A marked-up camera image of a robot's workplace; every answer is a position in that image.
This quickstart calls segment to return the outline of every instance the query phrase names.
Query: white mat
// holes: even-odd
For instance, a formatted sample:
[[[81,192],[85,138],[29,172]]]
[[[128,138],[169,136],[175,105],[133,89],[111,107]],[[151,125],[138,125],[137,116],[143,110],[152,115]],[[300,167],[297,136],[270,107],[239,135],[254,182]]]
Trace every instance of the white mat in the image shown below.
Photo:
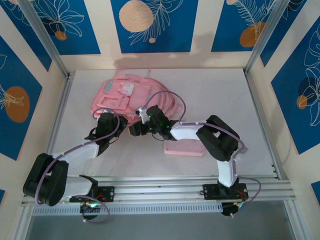
[[[147,75],[147,70],[123,73]],[[96,127],[90,104],[101,84],[115,70],[79,70],[75,74],[54,152],[82,143]],[[271,156],[261,132],[242,69],[153,69],[151,77],[179,94],[187,105],[185,121],[217,115],[230,125],[249,148],[236,163],[239,175],[271,176]],[[172,119],[178,119],[180,113]],[[134,137],[127,130],[102,155],[69,170],[87,176],[217,176],[217,162],[206,152],[202,157],[167,155],[163,142],[151,135]]]

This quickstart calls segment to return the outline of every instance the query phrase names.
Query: robotic arm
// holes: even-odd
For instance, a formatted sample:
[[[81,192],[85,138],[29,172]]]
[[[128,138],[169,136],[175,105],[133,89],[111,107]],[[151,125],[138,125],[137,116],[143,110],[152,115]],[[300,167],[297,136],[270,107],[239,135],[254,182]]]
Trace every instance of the robotic arm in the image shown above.
[[[59,155],[63,155],[49,170],[49,174],[43,181],[38,200],[49,206],[54,206],[62,198],[76,195],[87,195],[96,198],[101,194],[98,182],[93,178],[80,175],[79,177],[67,177],[68,168],[85,162],[88,159],[95,158],[102,154],[110,145],[110,140],[119,137],[126,128],[128,121],[119,117],[120,124],[117,131],[110,137],[98,140],[111,134],[117,127],[118,119],[112,113],[102,113],[98,119],[97,127],[92,129],[89,136],[85,139],[95,141],[92,144],[84,144],[78,149],[69,150],[68,154],[57,153],[48,155],[40,154],[29,173],[29,176],[23,186],[23,193],[35,197],[40,178],[48,165]],[[129,132],[133,136],[146,135],[147,133],[160,134],[165,140],[177,141],[182,139],[200,140],[208,152],[217,160],[219,177],[217,186],[209,189],[210,196],[214,200],[238,199],[236,192],[243,190],[246,185],[239,183],[233,169],[233,160],[231,156],[238,149],[238,141],[229,134],[220,132],[217,129],[207,126],[211,124],[222,128],[233,135],[239,135],[233,131],[219,117],[212,115],[206,121],[194,123],[183,123],[177,120],[169,120],[158,106],[152,106],[146,110],[142,122],[135,123],[129,127]]]

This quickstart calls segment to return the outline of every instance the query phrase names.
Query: gray floor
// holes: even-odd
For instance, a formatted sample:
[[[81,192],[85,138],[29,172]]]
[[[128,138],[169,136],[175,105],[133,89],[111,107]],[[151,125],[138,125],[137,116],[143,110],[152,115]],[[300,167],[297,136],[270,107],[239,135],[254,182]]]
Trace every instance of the gray floor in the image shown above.
[[[283,202],[254,202],[233,219],[220,213],[113,215],[104,225],[80,216],[37,216],[27,240],[292,240]]]

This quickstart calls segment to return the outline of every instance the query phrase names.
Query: pink object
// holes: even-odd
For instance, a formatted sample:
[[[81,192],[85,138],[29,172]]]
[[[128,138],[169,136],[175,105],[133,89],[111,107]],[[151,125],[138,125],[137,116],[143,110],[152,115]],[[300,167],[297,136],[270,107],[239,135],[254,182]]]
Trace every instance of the pink object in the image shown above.
[[[119,115],[128,119],[128,124],[141,121],[136,110],[146,104],[149,98],[159,91],[168,90],[159,81],[141,77],[135,74],[115,75],[106,80],[100,87],[91,103],[91,112],[98,108],[109,108],[115,110]],[[172,94],[159,93],[152,98],[147,108],[158,105],[164,114],[170,118],[174,113],[181,111],[179,104]],[[99,110],[95,117],[103,112]]]
[[[178,141],[164,141],[165,154],[201,157],[206,148],[200,140],[182,139]]]

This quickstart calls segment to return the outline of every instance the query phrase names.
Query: pink backpack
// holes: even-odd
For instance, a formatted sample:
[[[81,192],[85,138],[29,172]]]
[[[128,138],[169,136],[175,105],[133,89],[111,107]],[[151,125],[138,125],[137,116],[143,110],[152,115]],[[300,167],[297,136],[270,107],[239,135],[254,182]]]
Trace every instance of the pink backpack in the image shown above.
[[[106,80],[95,95],[91,112],[98,108],[109,108],[128,119],[128,124],[141,121],[136,110],[146,104],[149,98],[159,91],[168,90],[161,82],[136,74],[115,75]],[[170,118],[174,113],[180,112],[182,105],[175,97],[167,92],[159,93],[153,97],[147,106],[158,105],[164,114]],[[103,112],[98,110],[95,117]]]

